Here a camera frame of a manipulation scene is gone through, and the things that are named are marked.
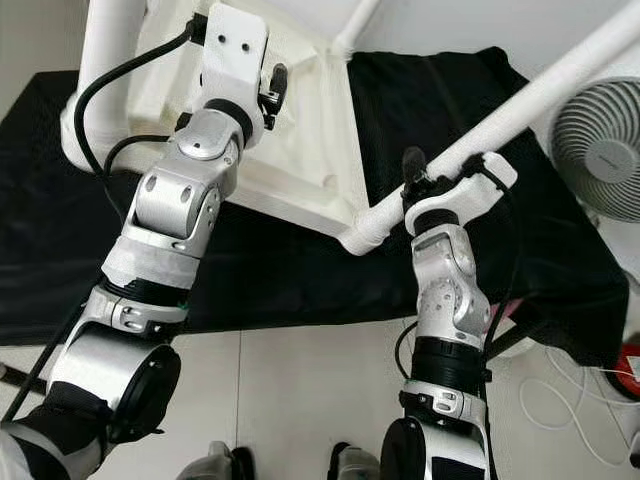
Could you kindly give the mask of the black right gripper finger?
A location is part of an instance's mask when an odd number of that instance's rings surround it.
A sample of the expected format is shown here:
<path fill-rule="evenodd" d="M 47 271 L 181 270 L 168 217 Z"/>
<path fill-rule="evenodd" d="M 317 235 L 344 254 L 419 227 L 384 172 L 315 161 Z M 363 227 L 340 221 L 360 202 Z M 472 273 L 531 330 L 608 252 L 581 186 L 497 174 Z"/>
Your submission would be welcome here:
<path fill-rule="evenodd" d="M 420 147 L 410 146 L 403 151 L 401 159 L 401 173 L 403 177 L 403 191 L 413 191 L 428 179 L 428 160 Z"/>

